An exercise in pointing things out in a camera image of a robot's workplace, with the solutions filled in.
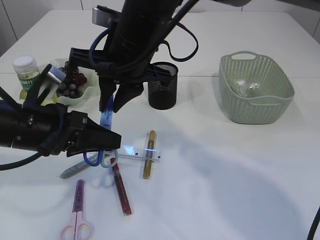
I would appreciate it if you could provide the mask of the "right black blue robot arm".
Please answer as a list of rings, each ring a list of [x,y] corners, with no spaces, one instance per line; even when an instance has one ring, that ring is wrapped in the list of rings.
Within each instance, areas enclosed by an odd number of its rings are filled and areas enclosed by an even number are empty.
[[[104,31],[89,49],[72,48],[69,66],[97,73],[101,112],[112,101],[116,113],[143,91],[154,109],[167,110],[176,104],[179,58],[154,63],[152,58],[195,4],[194,0],[127,0],[121,11],[98,6],[94,24]]]

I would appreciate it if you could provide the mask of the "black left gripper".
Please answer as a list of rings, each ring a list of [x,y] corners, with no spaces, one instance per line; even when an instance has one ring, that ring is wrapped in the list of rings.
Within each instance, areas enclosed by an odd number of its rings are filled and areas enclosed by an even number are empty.
[[[57,156],[66,152],[72,157],[84,152],[99,150],[117,150],[121,146],[122,136],[108,130],[79,111],[67,112],[68,108],[60,103],[48,104],[51,120],[50,131],[37,148],[41,156]]]

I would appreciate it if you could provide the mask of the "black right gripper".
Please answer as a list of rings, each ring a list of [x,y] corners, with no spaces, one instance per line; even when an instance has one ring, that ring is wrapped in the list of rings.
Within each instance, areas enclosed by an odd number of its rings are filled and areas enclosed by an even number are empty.
[[[171,81],[170,74],[151,63],[158,46],[178,24],[176,17],[161,19],[136,15],[119,15],[93,41],[89,49],[72,48],[69,67],[94,70],[99,77],[99,111],[104,112],[120,85],[113,101],[117,113],[125,104],[140,96],[144,82]]]

